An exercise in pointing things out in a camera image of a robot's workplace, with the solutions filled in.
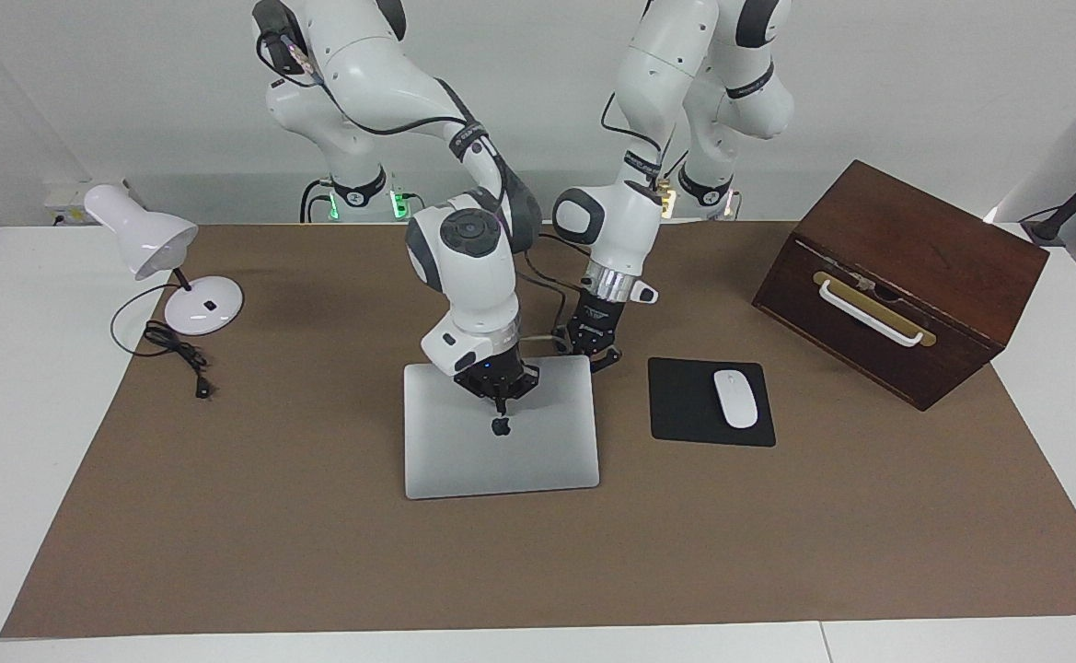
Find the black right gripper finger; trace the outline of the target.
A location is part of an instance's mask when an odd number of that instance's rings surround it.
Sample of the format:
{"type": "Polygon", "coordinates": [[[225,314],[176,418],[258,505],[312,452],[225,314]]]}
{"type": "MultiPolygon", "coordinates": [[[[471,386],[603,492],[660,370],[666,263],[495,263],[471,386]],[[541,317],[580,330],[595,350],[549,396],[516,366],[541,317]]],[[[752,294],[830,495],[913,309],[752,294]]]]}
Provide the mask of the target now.
{"type": "Polygon", "coordinates": [[[504,381],[499,375],[462,372],[455,375],[453,381],[476,398],[490,400],[497,414],[504,413],[504,381]]]}
{"type": "Polygon", "coordinates": [[[537,366],[521,366],[520,372],[505,378],[501,386],[501,413],[507,413],[507,403],[524,398],[540,382],[537,366]]]}

